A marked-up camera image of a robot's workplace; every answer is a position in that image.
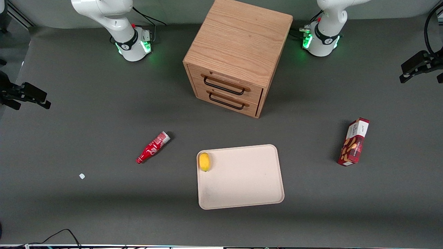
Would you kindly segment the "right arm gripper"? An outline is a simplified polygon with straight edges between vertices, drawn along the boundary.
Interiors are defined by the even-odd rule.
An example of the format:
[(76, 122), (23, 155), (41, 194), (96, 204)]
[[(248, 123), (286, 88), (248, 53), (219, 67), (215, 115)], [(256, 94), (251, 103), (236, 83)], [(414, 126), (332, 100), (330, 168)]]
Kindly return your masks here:
[(46, 92), (28, 82), (24, 82), (22, 85), (14, 84), (9, 80), (6, 73), (0, 71), (0, 103), (14, 110), (19, 110), (21, 103), (15, 100), (20, 101), (21, 95), (22, 101), (28, 101), (45, 109), (50, 109), (51, 103), (46, 99)]

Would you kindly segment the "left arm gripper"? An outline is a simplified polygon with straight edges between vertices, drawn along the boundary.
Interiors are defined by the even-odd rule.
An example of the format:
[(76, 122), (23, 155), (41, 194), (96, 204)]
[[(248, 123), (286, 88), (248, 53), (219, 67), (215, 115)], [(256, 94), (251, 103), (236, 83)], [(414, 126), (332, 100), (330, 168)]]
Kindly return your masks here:
[[(421, 50), (409, 58), (407, 61), (401, 64), (402, 75), (400, 75), (400, 83), (404, 84), (412, 77), (425, 73), (428, 70), (427, 65), (430, 63), (430, 71), (442, 70), (443, 69), (443, 49), (434, 52), (432, 49), (429, 52), (430, 57), (432, 57), (430, 63), (430, 57), (428, 52)], [(439, 84), (443, 84), (443, 73), (437, 76), (437, 81)]]

